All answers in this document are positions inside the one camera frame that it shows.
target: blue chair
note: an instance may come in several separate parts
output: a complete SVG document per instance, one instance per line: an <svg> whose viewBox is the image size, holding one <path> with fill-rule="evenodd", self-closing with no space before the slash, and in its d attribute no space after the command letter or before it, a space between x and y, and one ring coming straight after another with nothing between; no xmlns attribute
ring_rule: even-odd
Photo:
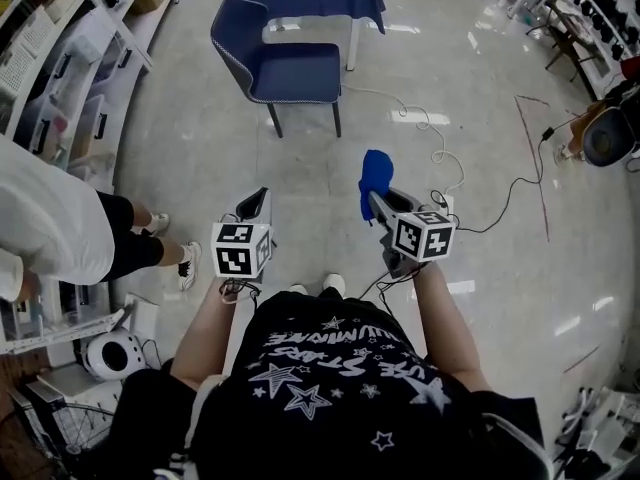
<svg viewBox="0 0 640 480"><path fill-rule="evenodd" d="M326 43L262 41L269 10L250 0L224 0L213 25L211 41L244 95L266 103L278 137L282 128L274 103L331 103L336 134L342 135L340 50Z"/></svg>

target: hand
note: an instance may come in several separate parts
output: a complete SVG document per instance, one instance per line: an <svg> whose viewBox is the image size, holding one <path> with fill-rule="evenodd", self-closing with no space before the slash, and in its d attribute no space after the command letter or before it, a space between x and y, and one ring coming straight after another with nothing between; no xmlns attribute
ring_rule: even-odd
<svg viewBox="0 0 640 480"><path fill-rule="evenodd" d="M30 270L25 269L22 274L22 287L20 288L16 302L24 302L25 300L32 299L38 295L38 293L40 293L40 280L38 276Z"/></svg>

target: round white device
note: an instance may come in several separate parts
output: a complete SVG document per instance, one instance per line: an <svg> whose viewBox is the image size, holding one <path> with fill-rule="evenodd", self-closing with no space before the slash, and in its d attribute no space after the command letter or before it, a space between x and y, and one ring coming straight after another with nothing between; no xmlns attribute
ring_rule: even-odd
<svg viewBox="0 0 640 480"><path fill-rule="evenodd" d="M101 334L87 347L86 365L98 378L122 380L147 366L138 339L125 329Z"/></svg>

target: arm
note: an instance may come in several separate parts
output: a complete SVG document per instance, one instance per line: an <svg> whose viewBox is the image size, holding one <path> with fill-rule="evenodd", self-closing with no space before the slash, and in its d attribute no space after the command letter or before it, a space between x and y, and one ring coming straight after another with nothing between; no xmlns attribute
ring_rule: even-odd
<svg viewBox="0 0 640 480"><path fill-rule="evenodd" d="M447 288L442 271L431 263L414 278L422 329L433 364L469 391L491 391L480 369L473 337Z"/></svg>
<svg viewBox="0 0 640 480"><path fill-rule="evenodd" d="M0 298L22 302L38 291L38 278L24 268L20 256L0 249Z"/></svg>
<svg viewBox="0 0 640 480"><path fill-rule="evenodd" d="M193 389L210 375L222 373L236 305L225 304L220 295L223 279L214 279L178 346L171 375ZM227 295L226 299L235 298Z"/></svg>

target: tiled floor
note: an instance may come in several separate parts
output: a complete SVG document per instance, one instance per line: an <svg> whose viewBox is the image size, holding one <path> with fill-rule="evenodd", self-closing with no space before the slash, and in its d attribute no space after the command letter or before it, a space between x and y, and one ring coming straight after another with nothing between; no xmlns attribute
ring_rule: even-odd
<svg viewBox="0 0 640 480"><path fill-rule="evenodd" d="M441 139L398 118L392 98L345 89L343 136L329 106L280 107L278 139L265 107L248 102L215 52L209 28L221 0L181 0L158 33L154 70L140 83L119 159L117 191L168 211L170 235L205 250L199 280L178 291L174 269L148 269L118 282L161 306L161 355L172 356L213 275L212 221L259 186L272 189L279 247L265 294L341 272L358 295L384 269L382 235L359 214L357 180L369 148L395 164L393 185L427 201L460 176L455 162L431 162ZM546 37L505 15L506 0L385 0L386 35L363 28L356 70L344 84L389 91L424 107L464 164L452 190L465 226L483 228L502 209L509 183L533 178L532 150L544 129L580 113L586 92L566 60L550 72ZM271 41L331 41L346 55L349 20L291 19ZM549 443L560 414L584 384L614 373L632 306L632 217L619 166L556 166L552 152L567 128L542 146L541 190L517 185L502 222L485 234L458 232L441 262L471 326L491 385L535 396ZM419 350L424 339L408 284L389 303ZM238 310L231 355L250 318ZM586 361L563 373L587 353Z"/></svg>

